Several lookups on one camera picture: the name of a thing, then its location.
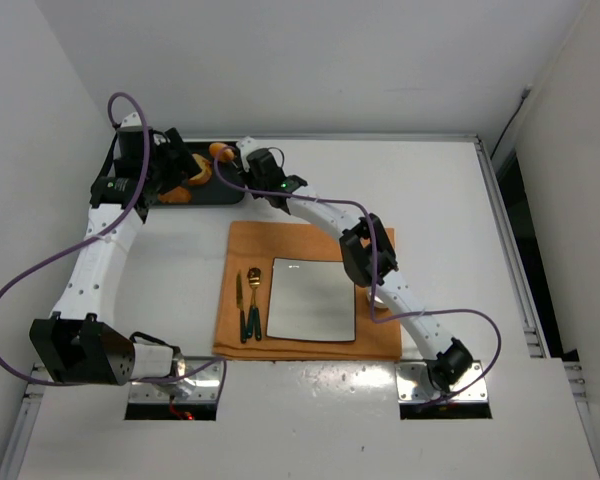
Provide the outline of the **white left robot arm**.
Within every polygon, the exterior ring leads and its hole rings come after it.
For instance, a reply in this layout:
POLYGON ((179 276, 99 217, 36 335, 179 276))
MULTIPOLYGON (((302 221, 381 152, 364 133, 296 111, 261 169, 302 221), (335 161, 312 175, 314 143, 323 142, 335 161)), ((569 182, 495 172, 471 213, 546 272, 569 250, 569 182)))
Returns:
POLYGON ((145 139, 137 114, 117 128, 90 188, 88 244, 49 318, 31 326, 30 340, 56 383, 172 383, 184 373, 178 347, 135 342, 114 328, 117 290, 149 208, 201 171, 177 129, 148 133, 145 139))

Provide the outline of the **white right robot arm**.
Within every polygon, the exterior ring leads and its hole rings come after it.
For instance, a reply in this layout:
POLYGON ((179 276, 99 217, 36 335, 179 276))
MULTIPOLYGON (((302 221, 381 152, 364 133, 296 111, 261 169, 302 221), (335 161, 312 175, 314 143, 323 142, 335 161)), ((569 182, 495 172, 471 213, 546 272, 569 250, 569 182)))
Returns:
POLYGON ((287 175, 269 148, 245 137, 236 144, 234 160, 249 193, 285 213, 318 227, 339 243, 344 270, 353 283, 375 292, 414 340, 427 365, 433 387, 448 393, 471 368, 464 344, 442 327, 411 292, 398 271, 395 250, 374 214, 354 217, 340 201, 323 201, 297 175, 287 175))

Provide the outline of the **round orange bread roll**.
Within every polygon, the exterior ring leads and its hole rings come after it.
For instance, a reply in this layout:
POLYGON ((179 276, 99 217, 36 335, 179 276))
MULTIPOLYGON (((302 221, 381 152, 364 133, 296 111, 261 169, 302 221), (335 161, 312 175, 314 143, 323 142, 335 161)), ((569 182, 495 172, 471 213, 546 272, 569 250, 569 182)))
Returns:
POLYGON ((234 149, 230 145, 221 142, 211 143, 209 145, 209 154, 214 160, 224 164, 231 163, 236 158, 234 149))

